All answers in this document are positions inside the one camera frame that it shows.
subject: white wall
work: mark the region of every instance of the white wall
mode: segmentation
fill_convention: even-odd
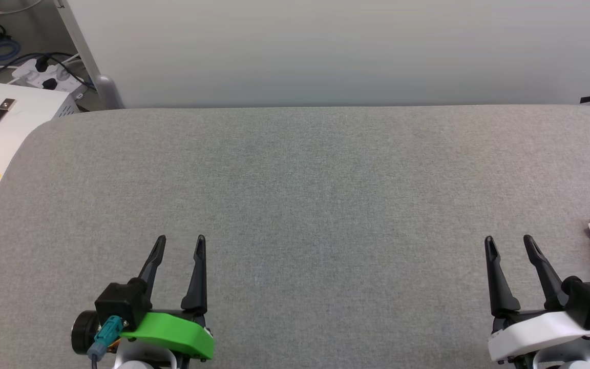
[[[583,0],[67,2],[91,70],[114,80],[125,107],[574,104],[590,94]]]

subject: power strip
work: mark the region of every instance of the power strip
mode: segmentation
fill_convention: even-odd
[[[72,95],[75,100],[82,98],[88,89],[60,65],[50,65],[44,72],[39,72],[35,67],[35,63],[35,59],[30,59],[14,70],[12,76],[18,79],[14,84],[38,89],[64,91]]]

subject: gray tablecloth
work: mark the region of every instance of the gray tablecloth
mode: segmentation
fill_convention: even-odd
[[[217,348],[193,367],[491,367],[484,237],[541,308],[522,236],[590,280],[588,221],[590,107],[70,115],[0,185],[0,367],[89,367],[74,318],[160,234],[152,300],[178,308],[200,233]]]

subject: power socket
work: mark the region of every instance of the power socket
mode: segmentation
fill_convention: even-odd
[[[75,100],[83,97],[88,87],[72,77],[63,67],[50,65],[44,72],[39,72],[35,67],[36,62],[36,59],[27,60],[12,72],[12,76],[18,79],[16,85],[65,91]]]

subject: teal cable connector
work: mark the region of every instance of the teal cable connector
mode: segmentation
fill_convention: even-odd
[[[101,329],[94,336],[94,343],[90,346],[86,355],[91,360],[99,361],[106,354],[108,346],[110,346],[115,339],[122,333],[124,328],[124,321],[117,315],[111,315],[103,323]]]

